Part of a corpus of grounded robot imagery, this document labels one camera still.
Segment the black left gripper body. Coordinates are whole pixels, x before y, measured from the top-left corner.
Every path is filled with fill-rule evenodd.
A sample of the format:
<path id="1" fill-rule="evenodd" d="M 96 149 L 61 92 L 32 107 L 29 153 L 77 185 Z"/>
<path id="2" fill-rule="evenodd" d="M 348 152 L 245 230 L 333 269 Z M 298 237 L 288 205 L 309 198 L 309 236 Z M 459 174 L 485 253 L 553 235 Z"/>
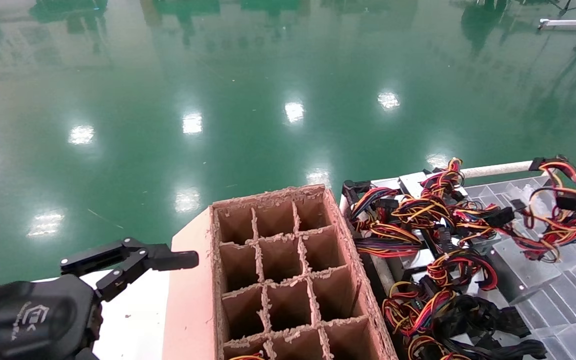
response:
<path id="1" fill-rule="evenodd" d="M 74 275 L 0 285 L 0 360 L 94 360 L 101 310 Z"/>

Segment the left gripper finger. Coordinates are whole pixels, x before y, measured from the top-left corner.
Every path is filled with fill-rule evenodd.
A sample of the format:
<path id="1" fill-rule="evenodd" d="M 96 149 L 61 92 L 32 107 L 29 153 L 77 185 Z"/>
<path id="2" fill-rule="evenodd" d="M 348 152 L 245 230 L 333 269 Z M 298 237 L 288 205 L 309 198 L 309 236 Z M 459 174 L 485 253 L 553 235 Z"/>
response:
<path id="1" fill-rule="evenodd" d="M 61 260 L 61 275 L 82 277 L 121 264 L 133 253 L 146 248 L 134 238 L 125 238 L 109 244 L 90 248 Z"/>
<path id="2" fill-rule="evenodd" d="M 118 244 L 96 260 L 98 271 L 110 269 L 96 283 L 100 301 L 110 302 L 148 271 L 178 271 L 199 265 L 196 251 L 171 251 L 167 244 Z"/>

